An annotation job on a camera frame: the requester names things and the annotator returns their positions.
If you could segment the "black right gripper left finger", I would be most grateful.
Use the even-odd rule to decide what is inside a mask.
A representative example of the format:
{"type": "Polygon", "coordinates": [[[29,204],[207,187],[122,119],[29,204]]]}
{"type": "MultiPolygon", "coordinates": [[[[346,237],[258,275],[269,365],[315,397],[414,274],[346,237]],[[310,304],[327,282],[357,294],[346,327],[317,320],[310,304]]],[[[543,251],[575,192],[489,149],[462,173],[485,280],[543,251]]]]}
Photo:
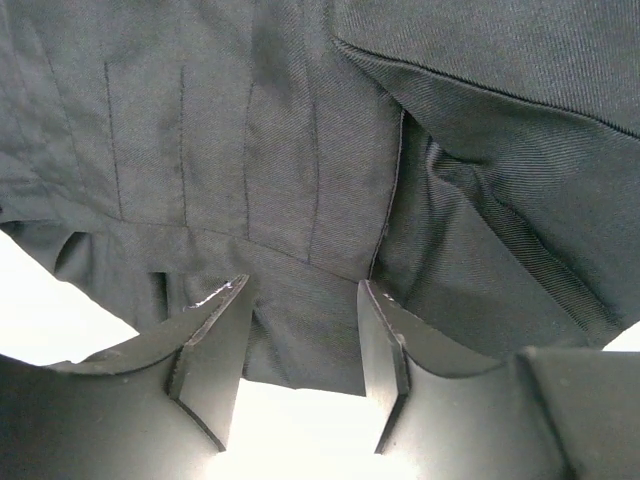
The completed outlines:
{"type": "Polygon", "coordinates": [[[225,451],[252,320],[241,275],[80,363],[1,360],[5,479],[204,479],[225,451]]]}

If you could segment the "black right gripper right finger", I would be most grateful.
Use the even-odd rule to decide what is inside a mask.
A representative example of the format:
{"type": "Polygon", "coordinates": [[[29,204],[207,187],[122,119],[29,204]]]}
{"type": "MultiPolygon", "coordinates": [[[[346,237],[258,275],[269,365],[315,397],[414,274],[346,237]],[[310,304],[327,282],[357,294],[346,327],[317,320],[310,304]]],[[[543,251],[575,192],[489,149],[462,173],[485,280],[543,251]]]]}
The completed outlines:
{"type": "Polygon", "coordinates": [[[374,451],[416,479],[635,479],[639,357],[527,348],[504,361],[357,291],[374,451]]]}

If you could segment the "black pleated skirt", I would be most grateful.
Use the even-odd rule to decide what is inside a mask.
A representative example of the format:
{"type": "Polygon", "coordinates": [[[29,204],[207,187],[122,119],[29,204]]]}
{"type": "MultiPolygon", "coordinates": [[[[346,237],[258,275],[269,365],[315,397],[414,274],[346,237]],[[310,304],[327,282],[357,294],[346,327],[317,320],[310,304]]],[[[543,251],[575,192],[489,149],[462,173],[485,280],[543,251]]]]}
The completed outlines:
{"type": "Polygon", "coordinates": [[[639,319],[635,1],[5,1],[1,227],[146,330],[247,274],[243,374],[362,394],[370,279],[458,342],[639,319]]]}

